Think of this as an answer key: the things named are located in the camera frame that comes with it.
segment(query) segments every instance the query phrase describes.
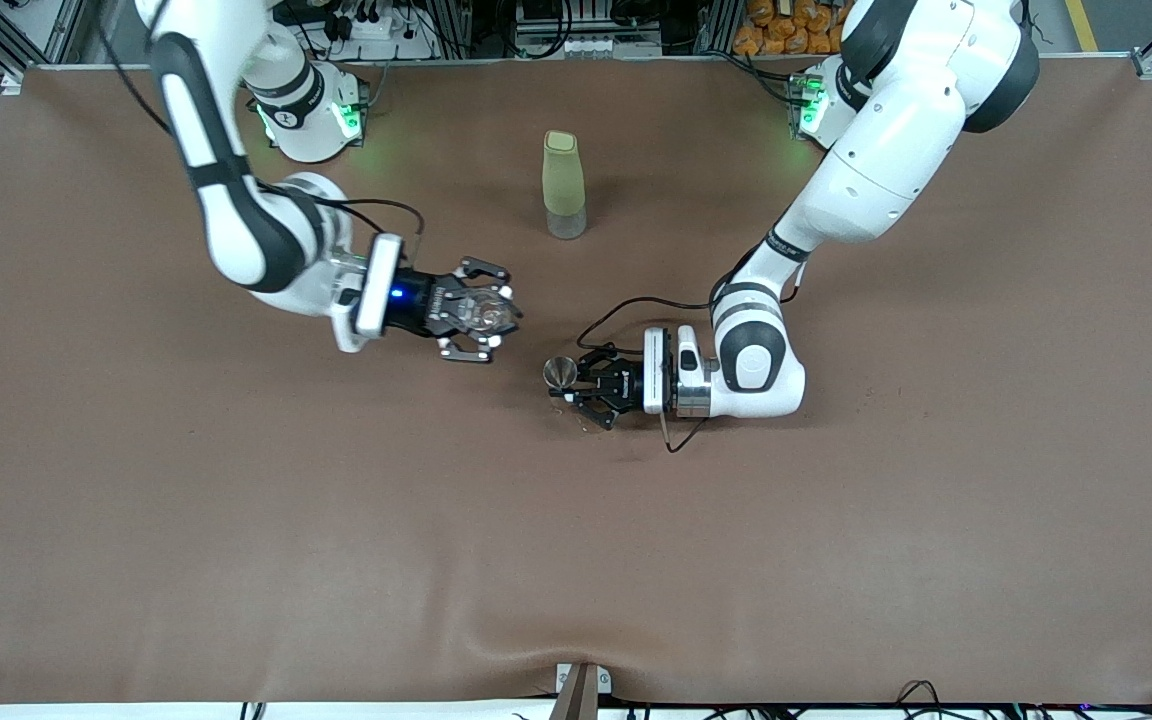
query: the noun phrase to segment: brown tablecloth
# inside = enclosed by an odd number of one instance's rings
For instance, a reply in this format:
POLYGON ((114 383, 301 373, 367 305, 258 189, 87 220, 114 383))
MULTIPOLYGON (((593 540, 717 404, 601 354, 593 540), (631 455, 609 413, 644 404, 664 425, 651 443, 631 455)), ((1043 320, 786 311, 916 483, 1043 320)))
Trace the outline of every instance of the brown tablecloth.
MULTIPOLYGON (((571 660, 637 700, 1152 702, 1128 60, 1046 61, 887 237, 817 252, 799 414, 672 456, 550 403, 547 357, 628 296, 703 300, 818 159, 726 65, 394 69, 365 149, 317 169, 424 210, 423 268, 509 266, 525 328, 492 366, 351 356, 215 273, 113 73, 29 73, 0 101, 0 702, 517 696, 571 660), (552 128, 579 136, 576 242, 544 232, 552 128)), ((646 319, 705 323, 609 329, 646 319)))

